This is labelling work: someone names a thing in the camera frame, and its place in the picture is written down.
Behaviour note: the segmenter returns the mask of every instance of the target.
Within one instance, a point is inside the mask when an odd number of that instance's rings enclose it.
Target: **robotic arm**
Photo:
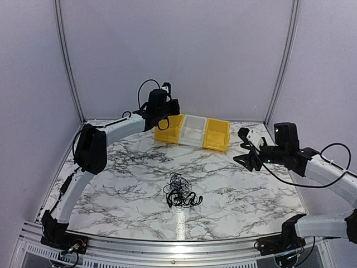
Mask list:
[[[76,251],[85,253],[88,238],[66,230],[72,210],[84,188],[107,164],[107,147],[131,134],[148,131],[158,126],[160,120],[168,120],[168,116],[178,114],[179,102],[171,98],[171,85],[164,83],[161,89],[151,91],[148,102],[129,117],[104,126],[84,125],[75,137],[80,135],[74,153],[73,172],[63,183],[60,197],[52,210],[46,210],[42,217],[44,235],[41,243],[67,252],[73,250],[75,245],[81,245],[77,246]]]
[[[264,163],[284,165],[288,170],[300,176],[305,176],[322,185],[330,185],[329,188],[332,191],[349,202],[353,208],[357,208],[357,176],[355,174],[325,159],[312,148],[300,149],[295,124],[275,124],[274,132],[277,146],[268,146],[266,140],[253,130],[241,128],[238,132],[244,142],[241,147],[249,149],[250,152],[247,155],[234,157],[234,161],[249,171],[253,169],[260,171],[261,167],[265,166]],[[347,238],[357,243],[357,209],[321,216],[298,214],[283,223],[281,234],[260,238],[257,241],[257,249],[262,255],[280,253],[304,246],[306,244],[304,238],[312,236]]]

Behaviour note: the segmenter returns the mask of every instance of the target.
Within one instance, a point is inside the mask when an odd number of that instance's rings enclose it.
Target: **white bin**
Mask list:
[[[207,118],[186,115],[181,127],[179,144],[202,147],[205,137]]]

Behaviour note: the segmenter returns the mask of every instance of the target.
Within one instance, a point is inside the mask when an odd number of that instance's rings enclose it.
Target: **coiled black cord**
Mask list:
[[[170,183],[163,188],[166,194],[166,202],[171,208],[191,208],[199,205],[203,197],[198,197],[195,192],[191,192],[191,184],[178,173],[171,173]]]

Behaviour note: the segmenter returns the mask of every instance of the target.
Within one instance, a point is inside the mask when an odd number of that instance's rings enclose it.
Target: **ventilation grille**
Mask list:
[[[30,252],[32,254],[35,254],[37,256],[41,256],[46,259],[51,259],[53,261],[58,261],[58,255],[59,252],[52,250],[47,247],[42,247],[39,245],[34,245],[31,243],[27,244],[27,252]],[[136,265],[122,265],[122,264],[114,264],[109,261],[102,261],[102,260],[95,260],[95,257],[87,256],[87,255],[81,255],[80,258],[82,261],[79,262],[79,264],[76,266],[78,268],[143,268],[144,266],[136,266]],[[63,262],[69,262],[71,261],[70,258],[62,256],[61,260]],[[210,268],[258,268],[257,262],[256,261],[247,261],[247,262],[240,262],[238,264],[231,264],[229,266],[210,266]]]

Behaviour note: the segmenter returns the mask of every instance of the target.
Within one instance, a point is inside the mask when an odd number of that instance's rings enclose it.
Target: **table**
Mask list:
[[[223,240],[280,232],[284,221],[305,210],[295,187],[279,182],[264,168],[249,172],[233,161],[233,156],[248,152],[240,147],[241,127],[254,129],[273,144],[264,124],[255,122],[231,123],[226,153],[158,142],[154,130],[113,143],[108,147],[107,167],[85,188],[69,229],[156,241]],[[53,206],[72,165],[70,154],[45,209]],[[268,166],[291,182],[284,167]],[[199,206],[168,207],[162,189],[172,172],[180,173],[203,196]]]

